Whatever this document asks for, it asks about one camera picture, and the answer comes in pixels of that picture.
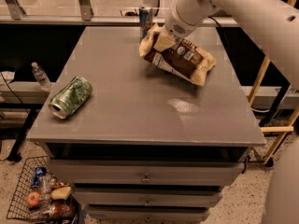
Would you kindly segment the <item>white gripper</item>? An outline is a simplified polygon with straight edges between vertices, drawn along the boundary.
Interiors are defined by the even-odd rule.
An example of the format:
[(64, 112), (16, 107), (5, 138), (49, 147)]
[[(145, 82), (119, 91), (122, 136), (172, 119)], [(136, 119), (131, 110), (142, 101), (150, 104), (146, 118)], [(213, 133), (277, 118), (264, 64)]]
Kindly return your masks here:
[(176, 44), (174, 37), (186, 37), (192, 33), (199, 22), (196, 12), (190, 7), (181, 7), (175, 3), (166, 13), (164, 19), (164, 28), (168, 32), (161, 32), (153, 48), (159, 52), (169, 49)]

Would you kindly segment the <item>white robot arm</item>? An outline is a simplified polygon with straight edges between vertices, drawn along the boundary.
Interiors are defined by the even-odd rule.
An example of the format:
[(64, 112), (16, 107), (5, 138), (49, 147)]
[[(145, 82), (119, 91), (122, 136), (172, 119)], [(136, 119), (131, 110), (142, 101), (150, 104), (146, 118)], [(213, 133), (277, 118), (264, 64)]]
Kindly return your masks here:
[[(233, 17), (299, 89), (299, 11), (281, 0), (177, 0), (165, 16), (164, 28), (185, 37), (220, 9)], [(272, 174), (262, 224), (299, 224), (298, 138), (281, 154)]]

